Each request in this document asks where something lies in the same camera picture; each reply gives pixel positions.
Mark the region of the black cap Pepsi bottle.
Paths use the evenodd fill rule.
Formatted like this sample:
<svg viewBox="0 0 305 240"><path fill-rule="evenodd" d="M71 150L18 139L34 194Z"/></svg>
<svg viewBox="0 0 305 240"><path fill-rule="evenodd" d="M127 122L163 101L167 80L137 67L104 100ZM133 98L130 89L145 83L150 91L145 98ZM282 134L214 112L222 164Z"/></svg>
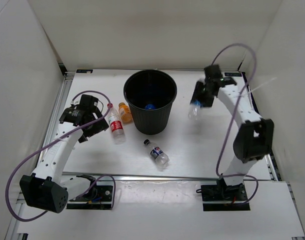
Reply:
<svg viewBox="0 0 305 240"><path fill-rule="evenodd" d="M148 154L160 167L164 167L169 162L169 156L163 152L158 144L146 139L143 142Z"/></svg>

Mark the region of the red label clear bottle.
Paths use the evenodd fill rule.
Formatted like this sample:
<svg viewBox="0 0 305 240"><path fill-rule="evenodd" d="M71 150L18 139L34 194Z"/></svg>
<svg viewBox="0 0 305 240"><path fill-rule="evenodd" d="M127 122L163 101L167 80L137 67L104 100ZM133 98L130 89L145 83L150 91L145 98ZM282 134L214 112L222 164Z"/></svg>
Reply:
<svg viewBox="0 0 305 240"><path fill-rule="evenodd" d="M125 132L122 126L121 118L119 113L114 108L112 103L108 103L107 107L109 108L108 112L108 124L110 131L116 145L120 145L126 141Z"/></svg>

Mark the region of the orange juice bottle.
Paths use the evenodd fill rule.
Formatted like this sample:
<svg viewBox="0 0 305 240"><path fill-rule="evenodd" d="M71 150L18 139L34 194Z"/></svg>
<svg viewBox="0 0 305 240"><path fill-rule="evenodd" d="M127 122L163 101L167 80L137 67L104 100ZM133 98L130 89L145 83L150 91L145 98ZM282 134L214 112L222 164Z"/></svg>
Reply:
<svg viewBox="0 0 305 240"><path fill-rule="evenodd" d="M118 104L118 113L124 124L128 124L133 120L130 108L124 102Z"/></svg>

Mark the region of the tall clear blue-label bottle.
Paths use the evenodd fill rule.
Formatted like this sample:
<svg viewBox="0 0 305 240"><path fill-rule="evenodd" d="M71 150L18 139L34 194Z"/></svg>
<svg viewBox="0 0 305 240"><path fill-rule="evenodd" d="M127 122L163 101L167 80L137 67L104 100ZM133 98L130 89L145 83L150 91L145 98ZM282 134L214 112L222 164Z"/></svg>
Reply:
<svg viewBox="0 0 305 240"><path fill-rule="evenodd" d="M191 102L189 105L188 118L190 120L195 120L195 121L199 120L200 119L200 109L201 109L201 104L198 100Z"/></svg>

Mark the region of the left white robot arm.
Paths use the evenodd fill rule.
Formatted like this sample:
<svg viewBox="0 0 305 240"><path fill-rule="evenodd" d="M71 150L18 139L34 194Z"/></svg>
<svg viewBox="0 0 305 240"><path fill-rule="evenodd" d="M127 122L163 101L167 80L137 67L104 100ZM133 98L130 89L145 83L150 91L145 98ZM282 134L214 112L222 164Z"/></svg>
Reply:
<svg viewBox="0 0 305 240"><path fill-rule="evenodd" d="M67 202L82 198L90 201L97 196L95 178L78 175L62 181L62 173L76 143L108 129L98 109L98 98L83 94L79 103L66 108L59 118L56 143L47 149L31 175L23 175L19 185L30 207L53 213L63 211Z"/></svg>

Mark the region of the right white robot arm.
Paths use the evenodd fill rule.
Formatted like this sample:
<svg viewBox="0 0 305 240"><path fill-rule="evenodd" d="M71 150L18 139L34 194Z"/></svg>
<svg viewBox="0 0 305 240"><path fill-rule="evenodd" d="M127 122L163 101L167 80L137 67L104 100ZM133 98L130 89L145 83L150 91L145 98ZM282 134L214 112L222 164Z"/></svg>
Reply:
<svg viewBox="0 0 305 240"><path fill-rule="evenodd" d="M217 195L230 199L252 166L272 150L274 122L263 118L252 109L246 86L238 84L231 76L223 76L219 65L204 68L205 78L196 82L190 101L189 116L196 118L202 108L211 108L219 99L231 114L238 132L233 142L234 157L227 170L220 175L224 183L217 187Z"/></svg>

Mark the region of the short blue-label water bottle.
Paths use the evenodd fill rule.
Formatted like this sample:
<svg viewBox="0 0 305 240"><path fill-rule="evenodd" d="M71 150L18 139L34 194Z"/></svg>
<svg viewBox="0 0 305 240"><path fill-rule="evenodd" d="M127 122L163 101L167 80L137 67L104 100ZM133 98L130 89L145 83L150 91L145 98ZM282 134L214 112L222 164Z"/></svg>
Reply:
<svg viewBox="0 0 305 240"><path fill-rule="evenodd" d="M156 109L156 106L154 104L147 104L145 107L144 107L145 110L155 110Z"/></svg>

